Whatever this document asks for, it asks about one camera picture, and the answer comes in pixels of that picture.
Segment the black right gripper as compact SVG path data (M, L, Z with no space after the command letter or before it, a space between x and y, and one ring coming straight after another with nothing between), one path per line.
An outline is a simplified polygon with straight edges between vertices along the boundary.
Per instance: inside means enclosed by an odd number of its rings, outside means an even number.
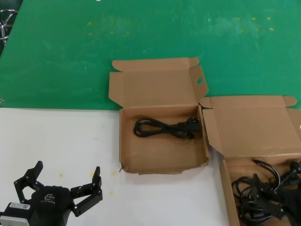
M297 196L285 196L282 204L277 201L276 191L273 185L261 182L257 174L253 174L251 196L253 202L266 214L278 219L284 215L292 226L301 225L301 198Z

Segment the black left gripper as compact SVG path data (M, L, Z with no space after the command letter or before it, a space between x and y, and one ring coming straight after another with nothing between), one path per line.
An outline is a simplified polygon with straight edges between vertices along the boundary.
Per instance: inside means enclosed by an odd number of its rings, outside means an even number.
M38 161L35 167L28 169L21 178L14 182L18 199L22 204L29 203L23 190L30 187L35 191L31 196L30 204L37 212L37 225L39 226L65 226L71 211L76 217L79 217L103 200L99 166L95 169L91 183L70 190L61 186L44 187L37 180L42 170L43 162ZM81 197L86 198L78 204L73 204L73 200Z

